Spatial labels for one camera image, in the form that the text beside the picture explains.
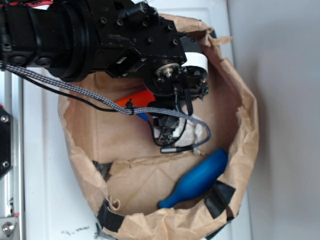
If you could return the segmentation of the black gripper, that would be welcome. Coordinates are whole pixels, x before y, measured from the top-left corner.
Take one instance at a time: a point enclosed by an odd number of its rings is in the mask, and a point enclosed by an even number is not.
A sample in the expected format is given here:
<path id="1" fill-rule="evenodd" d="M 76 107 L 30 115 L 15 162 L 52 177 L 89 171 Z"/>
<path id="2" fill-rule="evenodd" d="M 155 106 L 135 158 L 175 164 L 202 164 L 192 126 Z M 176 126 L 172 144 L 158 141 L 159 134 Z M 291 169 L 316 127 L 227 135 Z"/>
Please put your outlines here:
<path id="1" fill-rule="evenodd" d="M 143 13 L 111 12 L 98 19 L 98 69 L 113 78 L 140 78 L 157 98 L 202 98 L 207 70 L 186 65 L 188 53 L 201 52 L 195 39 L 173 21 Z"/>

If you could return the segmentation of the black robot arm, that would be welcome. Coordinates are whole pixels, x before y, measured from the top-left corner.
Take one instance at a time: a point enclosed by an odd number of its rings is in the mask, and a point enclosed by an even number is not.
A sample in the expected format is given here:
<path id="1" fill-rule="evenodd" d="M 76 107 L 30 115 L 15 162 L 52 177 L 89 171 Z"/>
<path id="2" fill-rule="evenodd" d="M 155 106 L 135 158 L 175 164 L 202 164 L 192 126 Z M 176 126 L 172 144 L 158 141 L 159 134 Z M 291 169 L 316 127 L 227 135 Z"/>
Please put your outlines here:
<path id="1" fill-rule="evenodd" d="M 207 72 L 186 66 L 186 54 L 199 50 L 145 1 L 53 0 L 47 9 L 0 3 L 2 66 L 45 68 L 67 83 L 105 72 L 143 79 L 156 96 L 201 98 Z"/>

